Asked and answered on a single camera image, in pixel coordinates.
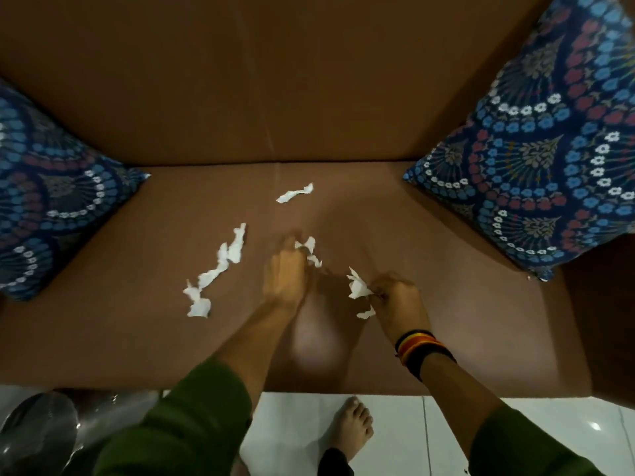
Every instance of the white tile floor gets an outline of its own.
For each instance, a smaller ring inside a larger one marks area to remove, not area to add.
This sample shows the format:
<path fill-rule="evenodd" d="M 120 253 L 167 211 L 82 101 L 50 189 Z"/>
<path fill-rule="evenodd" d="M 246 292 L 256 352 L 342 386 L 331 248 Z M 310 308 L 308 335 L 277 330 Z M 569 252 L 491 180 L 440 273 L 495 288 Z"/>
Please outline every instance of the white tile floor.
<path fill-rule="evenodd" d="M 347 396 L 265 393 L 241 448 L 252 476 L 315 475 L 323 436 Z M 353 460 L 358 476 L 465 476 L 467 460 L 431 397 L 360 396 L 375 436 Z M 635 476 L 635 411 L 588 399 L 509 399 L 607 476 Z"/>

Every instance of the green sleeve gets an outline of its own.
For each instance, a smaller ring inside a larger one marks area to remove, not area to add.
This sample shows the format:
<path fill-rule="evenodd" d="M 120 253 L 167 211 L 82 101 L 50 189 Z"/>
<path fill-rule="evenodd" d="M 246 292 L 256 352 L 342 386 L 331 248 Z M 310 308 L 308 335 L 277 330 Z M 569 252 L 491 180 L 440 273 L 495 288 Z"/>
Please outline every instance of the green sleeve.
<path fill-rule="evenodd" d="M 110 441 L 96 476 L 228 475 L 250 424 L 242 381 L 210 358 L 192 370 L 138 426 Z"/>
<path fill-rule="evenodd" d="M 494 411 L 472 442 L 472 476 L 601 476 L 576 455 L 507 404 Z"/>

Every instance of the floral pattern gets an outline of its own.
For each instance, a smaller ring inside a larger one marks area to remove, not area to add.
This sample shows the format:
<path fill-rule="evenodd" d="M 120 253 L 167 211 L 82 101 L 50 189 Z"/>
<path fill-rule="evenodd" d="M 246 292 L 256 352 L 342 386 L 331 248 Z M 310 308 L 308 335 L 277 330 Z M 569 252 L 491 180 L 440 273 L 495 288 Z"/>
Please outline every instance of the floral pattern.
<path fill-rule="evenodd" d="M 618 0 L 555 0 L 475 112 L 404 179 L 542 280 L 635 227 L 635 40 Z"/>
<path fill-rule="evenodd" d="M 34 297 L 147 177 L 86 146 L 0 80 L 0 289 Z"/>

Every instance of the bare foot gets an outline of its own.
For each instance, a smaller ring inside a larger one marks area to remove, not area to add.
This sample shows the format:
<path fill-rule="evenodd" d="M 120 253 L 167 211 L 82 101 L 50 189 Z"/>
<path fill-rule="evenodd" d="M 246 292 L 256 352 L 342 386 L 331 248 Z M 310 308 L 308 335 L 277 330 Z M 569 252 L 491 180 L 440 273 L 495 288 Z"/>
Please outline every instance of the bare foot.
<path fill-rule="evenodd" d="M 351 397 L 337 416 L 328 447 L 339 449 L 351 462 L 373 434 L 373 417 L 368 408 L 356 397 Z"/>

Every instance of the wristband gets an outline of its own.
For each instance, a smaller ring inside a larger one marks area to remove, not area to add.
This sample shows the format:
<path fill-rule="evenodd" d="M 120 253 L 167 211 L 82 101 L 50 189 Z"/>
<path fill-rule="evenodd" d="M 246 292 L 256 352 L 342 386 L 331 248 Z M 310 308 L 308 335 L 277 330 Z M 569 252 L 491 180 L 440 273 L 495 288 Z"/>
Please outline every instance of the wristband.
<path fill-rule="evenodd" d="M 420 381 L 421 365 L 430 354 L 443 354 L 456 362 L 452 352 L 440 343 L 433 333 L 423 329 L 414 329 L 401 336 L 395 343 L 395 351 L 401 364 Z"/>

